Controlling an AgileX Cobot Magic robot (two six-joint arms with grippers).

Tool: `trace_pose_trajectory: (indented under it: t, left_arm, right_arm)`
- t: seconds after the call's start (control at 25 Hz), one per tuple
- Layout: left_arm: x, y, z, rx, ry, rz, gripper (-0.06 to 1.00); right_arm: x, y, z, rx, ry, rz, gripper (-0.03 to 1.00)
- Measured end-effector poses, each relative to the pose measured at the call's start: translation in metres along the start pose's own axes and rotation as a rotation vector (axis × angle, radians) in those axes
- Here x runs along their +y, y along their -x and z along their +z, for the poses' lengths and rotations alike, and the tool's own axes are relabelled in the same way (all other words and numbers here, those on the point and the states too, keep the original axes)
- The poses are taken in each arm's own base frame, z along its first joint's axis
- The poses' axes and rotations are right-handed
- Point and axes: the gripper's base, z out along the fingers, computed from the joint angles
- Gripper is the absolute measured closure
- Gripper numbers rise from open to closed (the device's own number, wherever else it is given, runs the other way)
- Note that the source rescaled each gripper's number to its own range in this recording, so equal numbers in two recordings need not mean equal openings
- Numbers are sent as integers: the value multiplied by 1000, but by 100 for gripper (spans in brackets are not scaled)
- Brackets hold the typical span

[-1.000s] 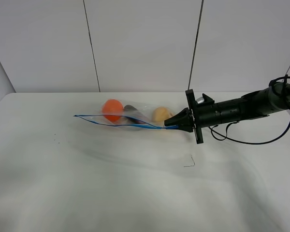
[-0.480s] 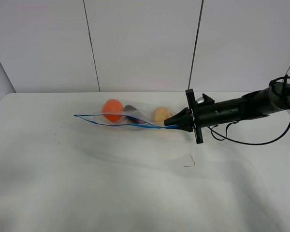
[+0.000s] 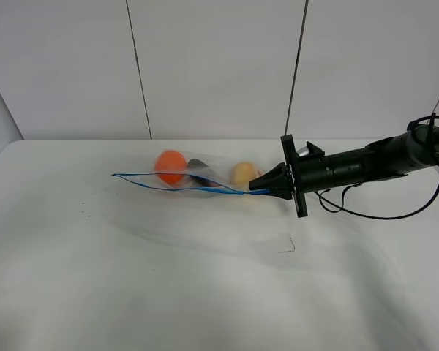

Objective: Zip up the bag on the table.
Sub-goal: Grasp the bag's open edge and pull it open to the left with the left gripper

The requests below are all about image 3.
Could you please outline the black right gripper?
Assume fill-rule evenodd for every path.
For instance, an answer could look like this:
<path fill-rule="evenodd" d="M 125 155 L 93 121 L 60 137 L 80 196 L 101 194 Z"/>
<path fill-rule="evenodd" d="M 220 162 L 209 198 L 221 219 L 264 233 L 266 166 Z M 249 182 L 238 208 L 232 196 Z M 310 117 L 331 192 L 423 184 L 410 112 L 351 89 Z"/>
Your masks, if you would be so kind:
<path fill-rule="evenodd" d="M 311 192 L 311 177 L 318 174 L 319 165 L 313 162 L 321 161 L 322 157 L 301 158 L 297 155 L 292 135 L 283 135 L 281 138 L 285 163 L 276 167 L 249 182 L 251 195 L 262 195 L 290 200 L 291 195 L 296 206 L 298 218 L 308 216 L 305 194 Z"/>

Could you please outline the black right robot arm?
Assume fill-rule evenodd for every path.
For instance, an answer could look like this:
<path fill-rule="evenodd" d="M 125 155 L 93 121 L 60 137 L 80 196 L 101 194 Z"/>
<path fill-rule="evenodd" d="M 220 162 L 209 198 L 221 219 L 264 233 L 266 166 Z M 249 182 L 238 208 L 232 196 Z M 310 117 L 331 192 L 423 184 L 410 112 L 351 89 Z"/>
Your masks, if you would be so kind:
<path fill-rule="evenodd" d="M 365 183 L 439 167 L 439 116 L 416 119 L 401 135 L 337 154 L 326 155 L 312 143 L 297 151 L 291 135 L 282 136 L 281 143 L 284 162 L 250 181 L 251 193 L 293 200 L 300 218 L 308 214 L 306 194 L 313 193 L 326 211 L 335 214 L 346 209 L 324 197 L 333 188 L 348 192 Z"/>

